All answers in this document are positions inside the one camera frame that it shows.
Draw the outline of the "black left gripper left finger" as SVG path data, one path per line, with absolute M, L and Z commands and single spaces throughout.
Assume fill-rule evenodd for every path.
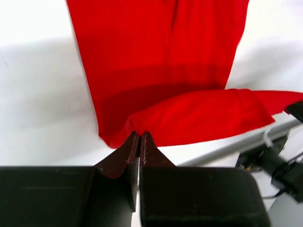
M 136 209 L 139 136 L 93 166 L 3 166 L 3 227 L 129 227 Z

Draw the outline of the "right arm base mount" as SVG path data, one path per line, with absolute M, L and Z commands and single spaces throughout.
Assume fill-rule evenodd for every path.
M 302 152 L 289 160 L 279 154 L 284 149 L 288 136 L 282 136 L 271 141 L 266 138 L 263 144 L 251 148 L 238 157 L 236 168 L 250 172 L 263 171 L 271 177 L 271 184 L 278 189 L 272 196 L 263 199 L 275 199 L 286 193 L 296 202 L 303 202 L 303 162 L 297 159 L 302 157 Z

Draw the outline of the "red t shirt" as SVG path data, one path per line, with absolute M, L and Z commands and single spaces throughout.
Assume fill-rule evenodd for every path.
M 111 148 L 131 132 L 158 146 L 223 139 L 274 122 L 294 91 L 226 89 L 246 0 L 69 0 L 98 121 Z

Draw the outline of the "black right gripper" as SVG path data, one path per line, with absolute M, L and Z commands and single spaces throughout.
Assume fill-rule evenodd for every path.
M 298 121 L 303 123 L 303 102 L 297 102 L 292 105 L 289 105 L 286 108 L 285 112 L 292 115 Z

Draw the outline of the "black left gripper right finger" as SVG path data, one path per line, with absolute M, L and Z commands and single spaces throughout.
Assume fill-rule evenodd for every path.
M 268 227 L 258 185 L 245 170 L 178 167 L 144 133 L 140 149 L 144 227 Z

